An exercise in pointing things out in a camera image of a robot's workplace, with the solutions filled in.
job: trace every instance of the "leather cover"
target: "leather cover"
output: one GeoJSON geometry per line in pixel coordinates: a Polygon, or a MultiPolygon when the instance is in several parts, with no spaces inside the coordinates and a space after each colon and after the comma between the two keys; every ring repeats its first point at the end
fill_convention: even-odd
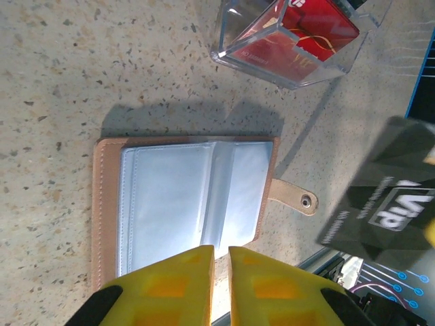
{"type": "Polygon", "coordinates": [[[277,159],[279,139],[276,137],[122,137],[101,139],[94,149],[92,176],[92,291],[116,277],[116,245],[118,225],[118,192],[120,183],[120,153],[127,147],[188,144],[204,141],[272,141],[273,149],[263,192],[256,229],[264,214],[277,159]]]}

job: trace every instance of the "speckled stone surface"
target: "speckled stone surface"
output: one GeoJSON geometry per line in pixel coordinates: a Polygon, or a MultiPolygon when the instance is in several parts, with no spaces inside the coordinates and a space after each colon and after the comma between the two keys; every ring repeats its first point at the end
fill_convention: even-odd
{"type": "MultiPolygon", "coordinates": [[[[291,264],[318,250],[313,239],[368,144],[406,111],[435,3],[394,1],[348,76],[297,91],[211,61],[218,6],[1,2],[4,325],[60,325],[90,295],[91,157],[101,136],[280,136],[275,176],[315,192],[320,208],[305,217],[269,203],[249,247],[291,264]]],[[[225,258],[215,275],[214,319],[229,309],[225,258]]]]}

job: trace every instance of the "blue dot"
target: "blue dot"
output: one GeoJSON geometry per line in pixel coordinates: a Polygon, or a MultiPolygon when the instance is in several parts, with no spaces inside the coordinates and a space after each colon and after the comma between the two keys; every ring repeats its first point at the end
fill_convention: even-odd
{"type": "Polygon", "coordinates": [[[419,295],[419,296],[422,296],[422,295],[424,294],[423,290],[420,289],[420,288],[418,288],[418,287],[416,287],[416,288],[414,289],[414,293],[417,294],[417,295],[419,295]]]}
{"type": "Polygon", "coordinates": [[[429,278],[426,275],[420,275],[420,281],[423,283],[429,283],[429,278]]]}
{"type": "Polygon", "coordinates": [[[399,276],[399,278],[401,280],[406,280],[408,278],[408,276],[405,273],[403,273],[403,272],[397,273],[397,276],[399,276]]]}
{"type": "Polygon", "coordinates": [[[393,285],[393,290],[396,292],[402,292],[402,287],[399,284],[393,285]]]}
{"type": "Polygon", "coordinates": [[[408,304],[411,308],[417,309],[419,307],[419,304],[415,302],[414,300],[409,300],[408,304]]]}

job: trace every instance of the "black vip card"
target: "black vip card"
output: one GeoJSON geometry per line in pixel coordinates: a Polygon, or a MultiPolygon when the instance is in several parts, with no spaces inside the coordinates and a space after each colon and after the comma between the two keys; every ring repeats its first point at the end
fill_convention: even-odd
{"type": "Polygon", "coordinates": [[[432,246],[435,126],[393,117],[317,241],[393,268],[407,268],[432,246]]]}

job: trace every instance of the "tan leather wallet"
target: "tan leather wallet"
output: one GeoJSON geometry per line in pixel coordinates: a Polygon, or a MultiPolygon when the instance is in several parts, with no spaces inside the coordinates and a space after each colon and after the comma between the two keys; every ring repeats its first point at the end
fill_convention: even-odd
{"type": "Polygon", "coordinates": [[[286,204],[305,215],[313,215],[318,206],[315,194],[291,183],[273,179],[279,138],[275,137],[122,137],[101,139],[94,148],[92,177],[92,291],[116,277],[118,192],[120,155],[128,147],[191,144],[210,141],[273,142],[271,159],[261,201],[257,239],[267,199],[286,204]]]}

